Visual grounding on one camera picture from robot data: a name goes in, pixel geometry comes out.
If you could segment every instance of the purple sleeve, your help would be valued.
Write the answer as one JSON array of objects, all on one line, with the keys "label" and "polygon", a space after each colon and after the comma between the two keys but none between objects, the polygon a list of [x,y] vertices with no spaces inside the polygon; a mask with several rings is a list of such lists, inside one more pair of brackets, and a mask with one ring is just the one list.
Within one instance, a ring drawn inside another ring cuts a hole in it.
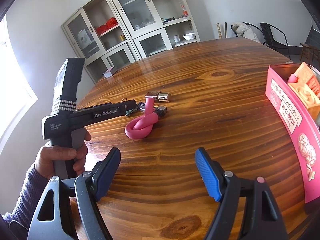
[{"label": "purple sleeve", "polygon": [[4,215],[4,221],[18,239],[27,239],[33,214],[47,183],[48,180],[36,171],[33,163],[27,171],[16,207],[11,214]]}]

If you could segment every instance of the round wooden table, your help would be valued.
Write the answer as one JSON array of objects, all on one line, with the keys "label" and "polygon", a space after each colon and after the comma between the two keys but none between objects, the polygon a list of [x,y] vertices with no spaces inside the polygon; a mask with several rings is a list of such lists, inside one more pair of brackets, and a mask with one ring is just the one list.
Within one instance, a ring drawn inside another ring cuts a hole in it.
[{"label": "round wooden table", "polygon": [[[106,197],[98,203],[115,240],[202,239],[218,204],[208,196],[195,165],[195,150],[238,177],[263,176],[290,239],[310,221],[297,155],[287,130],[265,96],[269,64],[286,63],[278,52],[246,38],[193,43],[140,60],[99,81],[78,107],[123,98],[145,101],[149,91],[171,93],[168,113],[142,140],[129,139],[118,117],[87,127],[87,170],[112,147],[121,164]],[[241,199],[230,239],[237,239],[245,200]],[[80,239],[86,239],[76,204]]]}]

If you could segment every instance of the wooden stool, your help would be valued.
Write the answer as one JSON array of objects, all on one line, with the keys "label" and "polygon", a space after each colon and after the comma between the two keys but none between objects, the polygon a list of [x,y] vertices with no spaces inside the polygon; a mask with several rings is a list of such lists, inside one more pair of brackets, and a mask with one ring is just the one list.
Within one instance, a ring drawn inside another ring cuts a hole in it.
[{"label": "wooden stool", "polygon": [[310,52],[314,53],[314,47],[304,43],[300,44],[302,46],[300,61],[303,57],[306,57],[308,59],[308,62],[310,63]]},{"label": "wooden stool", "polygon": [[313,47],[313,53],[312,53],[312,61],[316,58],[316,60],[320,63],[320,49]]}]

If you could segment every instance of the striped band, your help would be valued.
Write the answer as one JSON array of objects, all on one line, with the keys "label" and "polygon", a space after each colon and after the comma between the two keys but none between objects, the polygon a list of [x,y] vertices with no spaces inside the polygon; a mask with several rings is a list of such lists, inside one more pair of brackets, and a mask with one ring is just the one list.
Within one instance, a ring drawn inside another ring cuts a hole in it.
[{"label": "striped band", "polygon": [[58,110],[74,112],[76,109],[76,102],[58,99],[52,104],[52,112]]}]

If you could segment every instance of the blue gripper pad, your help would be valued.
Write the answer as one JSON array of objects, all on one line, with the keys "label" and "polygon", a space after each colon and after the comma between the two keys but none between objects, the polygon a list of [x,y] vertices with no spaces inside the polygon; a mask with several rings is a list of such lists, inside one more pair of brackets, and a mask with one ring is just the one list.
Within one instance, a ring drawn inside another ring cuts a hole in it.
[{"label": "blue gripper pad", "polygon": [[96,201],[99,201],[107,194],[120,161],[120,150],[113,147],[93,175],[92,181],[95,187],[94,198]]},{"label": "blue gripper pad", "polygon": [[222,197],[221,189],[223,187],[223,169],[218,162],[213,161],[210,158],[204,148],[196,150],[195,160],[209,196],[219,202]]}]

